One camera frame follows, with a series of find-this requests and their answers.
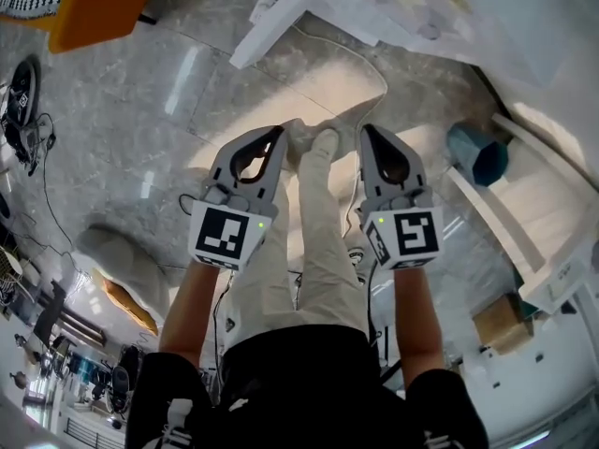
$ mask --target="black shirt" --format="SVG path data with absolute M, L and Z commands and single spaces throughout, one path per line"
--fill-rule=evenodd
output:
M 225 354 L 223 380 L 221 402 L 213 408 L 189 361 L 147 355 L 126 447 L 138 449 L 162 437 L 174 398 L 193 401 L 185 429 L 196 447 L 207 442 L 376 440 L 395 447 L 489 446 L 459 375 L 425 372 L 403 400 L 379 383 L 378 362 L 366 336 L 349 327 L 297 326 L 254 336 Z

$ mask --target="white cable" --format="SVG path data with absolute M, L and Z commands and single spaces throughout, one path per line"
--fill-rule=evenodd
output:
M 345 238 L 347 236 L 347 234 L 350 232 L 350 230 L 352 229 L 352 226 L 353 226 L 352 222 L 351 222 L 351 220 L 349 218 L 349 214 L 350 214 L 350 212 L 352 210 L 352 207 L 356 203 L 356 198 L 358 197 L 358 182 L 359 182 L 359 156 L 358 156 L 358 154 L 359 154 L 359 130 L 360 130 L 362 124 L 364 123 L 364 121 L 383 102 L 383 100 L 385 99 L 385 97 L 387 96 L 387 93 L 389 91 L 389 85 L 387 83 L 387 80 L 385 80 L 385 77 L 383 76 L 383 74 L 381 73 L 381 71 L 376 66 L 374 66 L 364 55 L 360 55 L 357 51 L 353 51 L 352 49 L 346 47 L 345 45 L 343 45 L 341 43 L 338 43 L 336 41 L 330 40 L 328 38 L 324 38 L 323 36 L 310 35 L 310 34 L 304 32 L 303 30 L 300 30 L 296 25 L 292 25 L 292 28 L 296 32 L 298 32 L 300 35 L 303 35 L 306 38 L 311 38 L 312 40 L 324 41 L 326 43 L 330 43 L 331 45 L 335 45 L 336 47 L 339 47 L 340 49 L 344 49 L 345 51 L 349 51 L 352 55 L 355 55 L 360 60 L 363 60 L 374 71 L 374 73 L 376 73 L 378 75 L 378 77 L 383 82 L 383 85 L 385 86 L 385 90 L 383 91 L 383 94 L 381 95 L 381 97 L 373 105 L 373 107 L 371 109 L 369 109 L 364 114 L 364 116 L 362 118 L 359 119 L 359 122 L 356 125 L 356 132 L 354 134 L 354 141 L 355 141 L 355 144 L 356 144 L 356 156 L 354 158 L 354 189 L 352 190 L 352 197 L 349 200 L 349 205 L 347 206 L 347 211 L 345 212 L 345 218 L 343 220 L 343 237 Z

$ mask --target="gray tile floor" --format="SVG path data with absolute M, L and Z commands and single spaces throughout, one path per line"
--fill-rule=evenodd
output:
M 255 2 L 152 0 L 147 13 L 159 19 L 157 26 L 138 24 L 126 38 L 60 55 L 47 52 L 44 33 L 0 22 L 0 81 L 8 80 L 29 53 L 41 62 L 39 110 L 51 114 L 58 137 L 47 162 L 48 194 L 71 238 L 90 224 L 109 225 L 160 264 L 186 266 L 188 217 L 178 195 L 197 192 L 205 168 L 224 143 L 275 123 L 290 122 L 300 149 L 327 124 L 340 130 L 347 155 L 334 165 L 330 187 L 342 209 L 347 204 L 354 178 L 354 126 L 376 103 L 384 84 L 355 55 L 294 30 L 256 66 L 237 70 L 228 58 L 251 28 L 247 19 Z M 347 45 L 380 70 L 388 95 L 369 121 L 400 134 L 422 155 L 439 201 L 445 201 L 446 220 L 465 218 L 450 240 L 455 251 L 431 266 L 431 286 L 444 327 L 456 334 L 447 339 L 458 340 L 463 331 L 472 336 L 471 327 L 456 326 L 456 321 L 507 289 L 510 271 L 484 223 L 443 176 L 445 134 L 465 119 L 486 126 L 495 110 L 491 97 L 467 65 L 385 45 L 365 47 L 314 17 L 305 17 L 299 26 Z M 148 184 L 145 195 L 142 187 Z M 59 252 L 70 249 L 46 206 L 41 170 L 27 178 L 22 168 L 13 167 L 2 185 L 3 193 L 10 185 L 11 207 L 35 220 L 17 213 L 10 222 L 14 231 Z M 290 188 L 289 258 L 293 268 L 300 268 L 296 188 Z M 67 255 L 42 251 L 29 240 L 22 243 L 50 276 L 72 286 Z M 183 272 L 164 270 L 174 294 Z M 102 301 L 100 315 L 91 310 L 89 299 L 80 291 L 69 304 L 115 340 L 139 338 L 139 329 L 108 301 Z

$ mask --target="beige pants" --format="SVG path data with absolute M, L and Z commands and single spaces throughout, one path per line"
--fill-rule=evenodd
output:
M 225 351 L 255 335 L 290 326 L 349 326 L 368 335 L 366 289 L 360 287 L 341 235 L 339 205 L 329 191 L 330 162 L 312 150 L 299 165 L 304 267 L 298 309 L 289 291 L 289 201 L 279 182 L 279 209 L 262 247 L 224 296 Z

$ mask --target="white shoe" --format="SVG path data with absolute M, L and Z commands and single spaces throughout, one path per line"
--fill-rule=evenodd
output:
M 337 153 L 337 148 L 339 148 L 339 133 L 332 128 L 323 130 L 312 143 L 313 152 L 324 152 L 331 161 Z

